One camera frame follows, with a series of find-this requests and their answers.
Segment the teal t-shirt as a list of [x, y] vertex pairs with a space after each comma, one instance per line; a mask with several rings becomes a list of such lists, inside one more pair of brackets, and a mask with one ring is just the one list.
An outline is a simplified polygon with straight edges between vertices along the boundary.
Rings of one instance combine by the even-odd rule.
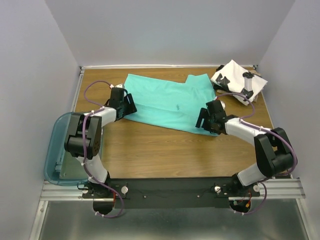
[[126, 119], [216, 137], [214, 133], [197, 128], [200, 110], [216, 95], [207, 74], [188, 75], [184, 83], [129, 74], [125, 89], [132, 94], [137, 112]]

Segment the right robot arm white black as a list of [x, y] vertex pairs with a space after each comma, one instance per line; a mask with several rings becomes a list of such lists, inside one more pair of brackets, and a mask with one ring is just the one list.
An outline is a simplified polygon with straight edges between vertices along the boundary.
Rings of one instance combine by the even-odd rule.
[[256, 163], [234, 174], [227, 185], [236, 196], [243, 195], [252, 184], [288, 175], [298, 163], [284, 129], [264, 128], [235, 115], [227, 115], [218, 99], [207, 102], [206, 108], [200, 109], [195, 127], [203, 128], [211, 134], [237, 137], [254, 147]]

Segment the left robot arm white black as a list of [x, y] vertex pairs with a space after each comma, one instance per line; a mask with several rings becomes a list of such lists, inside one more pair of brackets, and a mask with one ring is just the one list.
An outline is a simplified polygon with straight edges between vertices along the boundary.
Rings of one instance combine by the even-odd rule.
[[64, 149], [80, 162], [88, 181], [94, 184], [93, 191], [101, 198], [111, 191], [111, 185], [106, 182], [109, 173], [99, 156], [103, 127], [136, 112], [132, 95], [122, 85], [117, 85], [99, 109], [71, 114]]

